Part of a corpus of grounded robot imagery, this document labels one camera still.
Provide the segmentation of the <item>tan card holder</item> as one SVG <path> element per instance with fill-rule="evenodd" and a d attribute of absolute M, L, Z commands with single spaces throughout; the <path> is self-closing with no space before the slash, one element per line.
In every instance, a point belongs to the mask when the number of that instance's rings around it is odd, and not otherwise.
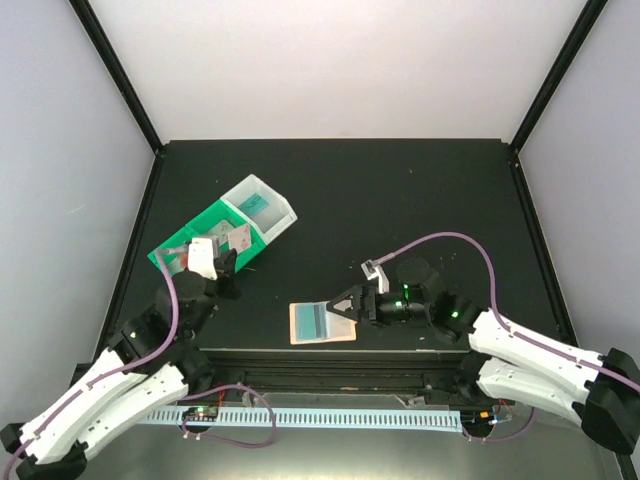
<path fill-rule="evenodd" d="M 329 312 L 326 305 L 326 302 L 289 305 L 289 333 L 292 345 L 356 340 L 356 322 Z"/>

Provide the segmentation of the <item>floral credit card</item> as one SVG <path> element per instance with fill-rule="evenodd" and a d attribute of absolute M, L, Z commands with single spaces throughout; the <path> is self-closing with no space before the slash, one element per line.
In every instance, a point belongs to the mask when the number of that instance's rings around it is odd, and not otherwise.
<path fill-rule="evenodd" d="M 251 226 L 247 223 L 234 228 L 227 235 L 229 249 L 235 249 L 237 254 L 241 254 L 252 246 Z"/>

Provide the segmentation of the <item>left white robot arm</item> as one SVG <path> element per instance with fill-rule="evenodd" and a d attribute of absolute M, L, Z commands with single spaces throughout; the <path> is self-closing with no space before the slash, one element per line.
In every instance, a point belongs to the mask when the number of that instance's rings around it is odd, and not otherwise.
<path fill-rule="evenodd" d="M 153 410 L 213 391 L 214 369 L 194 339 L 221 299 L 240 295 L 233 281 L 237 252 L 212 260 L 209 276 L 189 269 L 170 273 L 167 253 L 155 253 L 165 283 L 149 305 L 122 323 L 47 410 L 2 429 L 1 443 L 10 455 L 4 478 L 76 479 L 90 459 Z"/>

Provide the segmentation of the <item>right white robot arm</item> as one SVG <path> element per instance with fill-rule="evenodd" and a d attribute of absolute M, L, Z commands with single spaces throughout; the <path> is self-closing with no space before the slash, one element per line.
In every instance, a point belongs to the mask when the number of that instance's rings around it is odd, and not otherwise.
<path fill-rule="evenodd" d="M 420 323 L 445 342 L 466 341 L 469 352 L 454 379 L 461 400 L 524 403 L 576 424 L 609 451 L 634 452 L 639 367 L 628 353 L 583 350 L 499 319 L 495 308 L 449 290 L 421 258 L 397 267 L 397 290 L 391 290 L 380 265 L 367 261 L 362 269 L 368 282 L 330 300 L 328 312 L 362 326 Z"/>

